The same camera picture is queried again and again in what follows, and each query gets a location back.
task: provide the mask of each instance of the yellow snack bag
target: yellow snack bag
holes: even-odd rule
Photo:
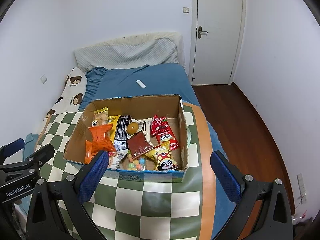
[[[92,126],[107,124],[108,108],[94,111]]]
[[[116,132],[116,128],[117,128],[117,123],[118,123],[119,117],[120,117],[120,115],[112,115],[112,116],[108,116],[107,117],[107,122],[106,123],[112,123],[113,124],[113,127],[109,132],[110,139],[111,139],[112,143],[115,142],[115,132]]]
[[[151,157],[156,163],[155,171],[175,170],[180,166],[173,159],[170,151],[170,141],[165,141],[153,150],[146,153],[147,157]]]

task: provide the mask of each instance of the blue gripper pad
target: blue gripper pad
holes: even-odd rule
[[[106,168],[108,167],[109,163],[109,156],[107,152],[103,152],[98,160],[93,164],[90,171],[84,177],[82,182],[79,186],[78,192],[78,200],[82,205],[84,202],[90,200],[95,191],[96,187],[98,186]]]
[[[11,155],[15,154],[16,152],[20,151],[24,148],[24,140],[19,138],[14,142],[5,145],[2,149],[2,154],[4,157],[10,157]]]
[[[226,192],[228,199],[231,202],[239,203],[241,200],[241,187],[227,168],[223,160],[216,152],[213,152],[210,157],[210,165],[216,177],[218,178],[223,190]]]

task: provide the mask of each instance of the door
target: door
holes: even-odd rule
[[[198,0],[193,85],[228,84],[239,41],[243,0]]]

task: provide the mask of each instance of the cardboard box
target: cardboard box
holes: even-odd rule
[[[105,177],[147,182],[181,182],[187,170],[187,124],[183,113],[182,100],[179,95],[139,96],[130,98],[111,98],[92,101],[83,111],[70,137],[63,158],[65,160],[84,164],[85,141],[92,142],[92,135],[88,129],[92,125],[95,110],[108,107],[108,115],[131,115],[134,119],[145,119],[157,114],[167,117],[167,121],[176,136],[180,148],[172,151],[172,156],[180,165],[175,171],[153,171],[155,163],[146,160],[146,171],[128,171],[106,169]],[[158,145],[156,137],[151,138],[153,145]],[[127,167],[128,159],[123,160]]]

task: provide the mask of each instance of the white remote control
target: white remote control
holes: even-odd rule
[[[142,87],[142,88],[145,88],[145,87],[146,87],[146,85],[143,84],[141,80],[137,80],[136,82],[137,82],[137,84],[138,84],[140,87]]]

